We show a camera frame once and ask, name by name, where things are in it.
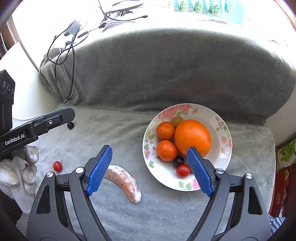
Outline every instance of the blue textured fingertip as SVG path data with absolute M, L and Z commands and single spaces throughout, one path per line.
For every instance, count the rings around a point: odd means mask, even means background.
M 89 175 L 89 185 L 86 188 L 86 193 L 89 196 L 98 190 L 111 160 L 112 148 L 109 146 Z
M 187 150 L 187 161 L 200 189 L 210 197 L 214 192 L 211 187 L 211 178 L 191 148 Z

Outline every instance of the plate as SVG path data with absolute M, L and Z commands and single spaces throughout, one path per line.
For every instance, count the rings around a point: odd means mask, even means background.
M 222 118 L 211 109 L 199 104 L 178 104 L 160 112 L 148 125 L 143 138 L 143 156 L 151 174 L 163 185 L 179 191 L 195 191 L 200 187 L 192 173 L 185 178 L 176 175 L 172 161 L 157 158 L 156 146 L 161 141 L 156 135 L 157 126 L 163 121 L 171 121 L 175 116 L 184 120 L 194 119 L 203 123 L 212 137 L 212 147 L 205 156 L 215 168 L 226 170 L 231 154 L 232 139 Z

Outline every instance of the white glove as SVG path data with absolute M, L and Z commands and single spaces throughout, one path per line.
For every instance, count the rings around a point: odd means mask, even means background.
M 39 152 L 35 146 L 24 146 L 12 153 L 12 160 L 0 162 L 0 189 L 14 199 L 24 213 L 30 213 L 34 195 L 38 191 L 36 182 Z

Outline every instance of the red cherry tomato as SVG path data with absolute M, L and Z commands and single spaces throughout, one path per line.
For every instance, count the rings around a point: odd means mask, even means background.
M 187 164 L 181 164 L 176 169 L 176 174 L 181 177 L 187 177 L 190 174 L 191 168 Z
M 61 172 L 63 169 L 63 166 L 59 161 L 55 161 L 52 167 L 56 172 Z

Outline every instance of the gray fabric surface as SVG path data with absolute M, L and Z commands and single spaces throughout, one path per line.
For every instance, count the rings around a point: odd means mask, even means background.
M 180 241 L 193 231 L 209 198 L 201 191 L 181 192 L 159 183 L 149 172 L 142 154 L 143 135 L 158 111 L 114 111 L 76 106 L 75 127 L 65 125 L 41 135 L 35 144 L 40 159 L 36 163 L 40 183 L 54 161 L 63 164 L 61 174 L 70 173 L 96 156 L 104 144 L 113 148 L 111 164 L 126 169 L 142 192 L 139 204 L 132 204 L 123 190 L 104 179 L 91 196 L 98 217 L 113 241 Z M 274 141 L 269 128 L 247 123 L 226 122 L 233 141 L 227 172 L 253 174 L 267 210 L 270 207 L 275 174 Z M 66 195 L 74 228 L 78 227 L 70 195 Z M 227 223 L 228 202 L 219 231 Z
M 72 62 L 70 51 L 65 64 L 57 67 L 63 99 L 69 95 Z M 268 118 L 291 96 L 295 73 L 287 46 L 254 29 L 150 18 L 102 33 L 97 29 L 75 47 L 69 104 L 146 110 L 189 102 Z M 40 77 L 56 94 L 54 64 L 45 60 Z

